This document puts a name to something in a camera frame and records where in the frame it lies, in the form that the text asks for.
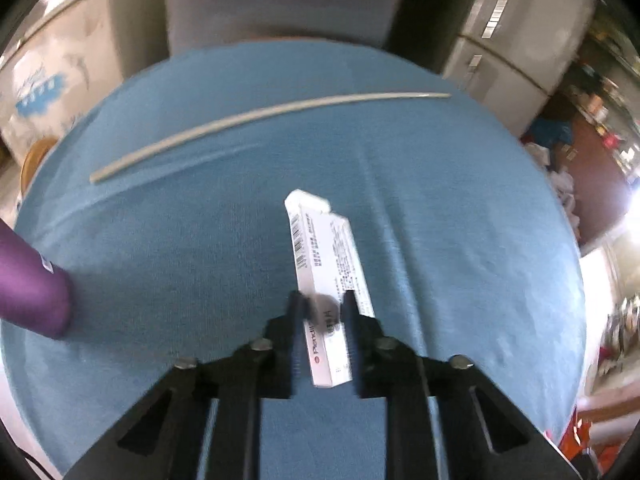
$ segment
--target white box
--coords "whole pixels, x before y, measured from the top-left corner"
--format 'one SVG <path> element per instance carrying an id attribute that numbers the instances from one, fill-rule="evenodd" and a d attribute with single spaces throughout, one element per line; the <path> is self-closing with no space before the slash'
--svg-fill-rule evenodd
<path id="1" fill-rule="evenodd" d="M 310 298 L 305 320 L 306 348 L 315 386 L 331 388 L 351 380 L 340 303 L 354 290 L 361 314 L 373 307 L 349 221 L 331 213 L 320 197 L 295 190 L 285 200 L 298 288 Z"/>

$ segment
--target blue table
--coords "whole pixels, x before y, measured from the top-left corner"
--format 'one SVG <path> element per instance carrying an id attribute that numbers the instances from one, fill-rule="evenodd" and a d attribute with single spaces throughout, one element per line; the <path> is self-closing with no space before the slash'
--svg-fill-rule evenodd
<path id="1" fill-rule="evenodd" d="M 89 174 L 186 128 L 305 98 L 450 91 L 247 124 Z M 16 229 L 75 283 L 53 341 L 2 323 L 21 413 L 66 471 L 178 356 L 228 355 L 296 287 L 283 200 L 295 188 L 351 220 L 376 315 L 423 355 L 469 355 L 541 430 L 566 424 L 584 355 L 578 251 L 516 139 L 449 82 L 325 41 L 193 52 L 126 82 L 37 175 Z M 265 480 L 380 478 L 383 403 L 345 384 L 269 401 Z"/>

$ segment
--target white rod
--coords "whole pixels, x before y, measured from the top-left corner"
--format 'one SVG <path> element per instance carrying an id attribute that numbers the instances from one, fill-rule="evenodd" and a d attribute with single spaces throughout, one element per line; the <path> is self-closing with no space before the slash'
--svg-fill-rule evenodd
<path id="1" fill-rule="evenodd" d="M 281 105 L 270 106 L 267 108 L 258 108 L 242 114 L 211 121 L 189 130 L 184 130 L 179 134 L 175 134 L 166 139 L 155 142 L 136 152 L 129 153 L 121 159 L 106 165 L 98 171 L 94 171 L 89 176 L 89 182 L 96 184 L 102 180 L 112 177 L 134 164 L 147 160 L 152 156 L 162 153 L 166 150 L 180 146 L 190 140 L 198 139 L 208 134 L 214 134 L 234 126 L 247 124 L 253 121 L 259 121 L 277 115 L 288 114 L 291 112 L 299 112 L 301 110 L 309 110 L 311 108 L 319 108 L 323 106 L 333 106 L 346 103 L 357 103 L 362 101 L 380 101 L 385 99 L 415 99 L 415 98 L 447 98 L 451 94 L 438 92 L 382 92 L 375 94 L 351 94 L 351 95 L 335 95 L 331 97 L 321 97 L 316 99 L 306 99 L 303 101 L 293 101 Z"/>

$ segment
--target white refrigerator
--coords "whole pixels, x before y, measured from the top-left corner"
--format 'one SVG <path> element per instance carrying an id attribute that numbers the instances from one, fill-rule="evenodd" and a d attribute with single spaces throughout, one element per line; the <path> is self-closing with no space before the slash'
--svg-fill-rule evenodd
<path id="1" fill-rule="evenodd" d="M 442 71 L 521 136 L 575 55 L 596 0 L 475 0 Z"/>

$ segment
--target purple bottle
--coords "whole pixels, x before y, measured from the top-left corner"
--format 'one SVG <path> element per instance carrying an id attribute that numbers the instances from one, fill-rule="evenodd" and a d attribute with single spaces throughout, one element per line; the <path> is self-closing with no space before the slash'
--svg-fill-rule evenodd
<path id="1" fill-rule="evenodd" d="M 0 318 L 47 337 L 59 337 L 70 316 L 66 272 L 0 220 Z"/>

